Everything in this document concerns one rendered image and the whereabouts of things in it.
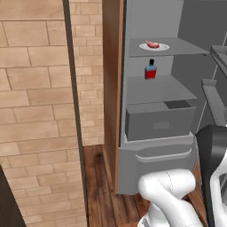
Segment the grey fridge crisper drawer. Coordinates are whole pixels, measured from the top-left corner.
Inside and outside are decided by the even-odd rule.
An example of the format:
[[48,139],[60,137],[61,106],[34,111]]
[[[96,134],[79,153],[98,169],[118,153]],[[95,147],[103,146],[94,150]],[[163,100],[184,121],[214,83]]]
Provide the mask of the grey fridge crisper drawer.
[[188,135],[195,112],[186,100],[128,105],[125,134],[129,141]]

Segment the grey fridge shelf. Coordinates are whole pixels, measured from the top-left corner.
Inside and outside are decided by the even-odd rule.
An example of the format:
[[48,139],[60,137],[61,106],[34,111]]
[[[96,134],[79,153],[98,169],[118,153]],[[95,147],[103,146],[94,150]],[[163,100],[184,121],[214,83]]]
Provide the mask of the grey fridge shelf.
[[127,103],[141,104],[162,101],[196,99],[186,87],[172,75],[158,75],[146,80],[142,76],[128,79]]
[[[141,43],[147,41],[163,43],[169,46],[166,51],[146,51],[139,48]],[[195,55],[195,54],[208,54],[208,51],[188,43],[178,37],[157,37],[157,38],[131,38],[129,40],[129,56],[135,57],[158,57],[158,56],[174,56],[174,55]]]

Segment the red raw steak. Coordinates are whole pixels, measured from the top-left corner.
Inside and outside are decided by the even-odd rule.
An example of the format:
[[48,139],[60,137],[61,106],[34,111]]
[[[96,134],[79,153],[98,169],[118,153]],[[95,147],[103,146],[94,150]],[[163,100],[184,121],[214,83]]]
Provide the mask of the red raw steak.
[[151,41],[147,41],[147,40],[146,40],[146,44],[147,44],[148,47],[150,47],[152,49],[157,49],[157,48],[160,47],[159,43],[151,42]]

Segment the grey fridge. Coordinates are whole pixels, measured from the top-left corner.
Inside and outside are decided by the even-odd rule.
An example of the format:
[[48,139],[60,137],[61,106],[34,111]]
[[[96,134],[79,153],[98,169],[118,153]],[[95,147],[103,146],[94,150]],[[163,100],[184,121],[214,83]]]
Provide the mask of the grey fridge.
[[129,40],[131,38],[178,37],[182,18],[184,0],[127,0],[123,21],[123,63],[121,77],[121,132],[120,148],[135,149],[161,145],[189,144],[195,139],[191,131],[188,135],[176,137],[160,137],[154,139],[129,141],[125,134],[128,79],[142,76],[145,78],[145,67],[154,59],[157,66],[156,76],[172,75],[175,56],[135,57],[129,56]]

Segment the grey fridge door bin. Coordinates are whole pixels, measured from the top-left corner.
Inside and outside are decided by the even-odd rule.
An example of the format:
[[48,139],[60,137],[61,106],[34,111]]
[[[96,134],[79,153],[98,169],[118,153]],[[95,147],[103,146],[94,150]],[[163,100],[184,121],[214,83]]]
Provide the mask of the grey fridge door bin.
[[227,75],[227,46],[212,45],[210,54],[216,61],[217,65]]
[[216,80],[203,79],[201,85],[215,124],[227,127],[227,107],[215,87]]

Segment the grey fridge door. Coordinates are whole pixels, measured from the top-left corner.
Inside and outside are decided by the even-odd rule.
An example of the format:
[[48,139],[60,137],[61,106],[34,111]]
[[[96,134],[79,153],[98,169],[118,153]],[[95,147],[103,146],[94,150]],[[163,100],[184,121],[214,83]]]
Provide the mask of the grey fridge door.
[[[210,51],[211,45],[227,46],[227,1],[184,0],[178,37]],[[197,98],[189,103],[196,107],[191,132],[213,124],[201,86],[202,79],[216,80],[216,89],[227,106],[227,77],[208,55],[175,56],[172,75]]]

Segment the wooden cabinet side panel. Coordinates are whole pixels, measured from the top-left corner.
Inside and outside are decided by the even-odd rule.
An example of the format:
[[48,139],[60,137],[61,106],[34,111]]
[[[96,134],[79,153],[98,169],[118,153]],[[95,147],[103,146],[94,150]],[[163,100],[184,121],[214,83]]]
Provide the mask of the wooden cabinet side panel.
[[117,192],[124,0],[103,0],[102,9],[105,149],[113,191]]

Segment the dark vertical trim strip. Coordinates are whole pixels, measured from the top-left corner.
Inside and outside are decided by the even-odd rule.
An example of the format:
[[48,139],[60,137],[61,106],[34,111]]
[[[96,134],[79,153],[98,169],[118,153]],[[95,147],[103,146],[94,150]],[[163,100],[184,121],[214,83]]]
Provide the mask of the dark vertical trim strip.
[[75,58],[74,58],[74,42],[73,42],[73,32],[72,32],[72,24],[71,24],[70,4],[69,4],[69,0],[62,0],[62,2],[63,2],[66,36],[67,36],[68,61],[69,61],[69,68],[70,68],[73,101],[74,101],[74,117],[75,117],[76,135],[77,135],[79,158],[80,158],[80,163],[81,163],[80,165],[81,165],[81,172],[82,172],[82,191],[83,191],[83,197],[84,197],[85,217],[86,217],[86,221],[87,221],[87,227],[90,227],[89,215],[88,215],[86,175],[85,175],[84,155],[83,155],[83,146],[82,146],[82,128],[81,128],[79,98],[78,98],[78,89],[77,89],[77,81],[76,81],[76,70],[75,70],[76,67],[75,67]]

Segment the red bottle with black cap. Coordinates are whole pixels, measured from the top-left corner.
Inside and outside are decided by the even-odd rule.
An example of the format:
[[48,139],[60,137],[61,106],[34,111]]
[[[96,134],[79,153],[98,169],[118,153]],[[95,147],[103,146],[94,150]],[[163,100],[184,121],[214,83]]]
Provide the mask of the red bottle with black cap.
[[154,65],[154,59],[149,60],[149,65],[145,67],[145,79],[152,79],[156,76],[157,66]]

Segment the grey freezer drawer front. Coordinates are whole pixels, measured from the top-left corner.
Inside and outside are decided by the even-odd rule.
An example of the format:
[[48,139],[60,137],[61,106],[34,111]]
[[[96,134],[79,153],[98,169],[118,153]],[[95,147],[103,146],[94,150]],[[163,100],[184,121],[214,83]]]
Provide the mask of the grey freezer drawer front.
[[119,149],[119,163],[117,176],[117,193],[125,195],[134,195],[140,192],[138,185],[140,178],[160,177],[173,169],[189,169],[193,170],[196,159],[195,139],[189,144],[161,145],[162,146],[186,146],[191,147],[192,152],[189,157],[178,160],[165,160],[152,163],[139,162],[135,156],[140,150],[145,148],[135,149]]

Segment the white plate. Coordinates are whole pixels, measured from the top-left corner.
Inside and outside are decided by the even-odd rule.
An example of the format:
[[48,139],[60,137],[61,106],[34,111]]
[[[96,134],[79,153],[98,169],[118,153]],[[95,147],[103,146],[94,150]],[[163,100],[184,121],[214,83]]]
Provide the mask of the white plate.
[[146,51],[166,51],[166,50],[169,49],[169,46],[167,44],[160,43],[160,47],[159,48],[152,49],[152,48],[148,47],[146,43],[141,43],[139,45],[139,48],[143,49],[143,50],[146,50]]

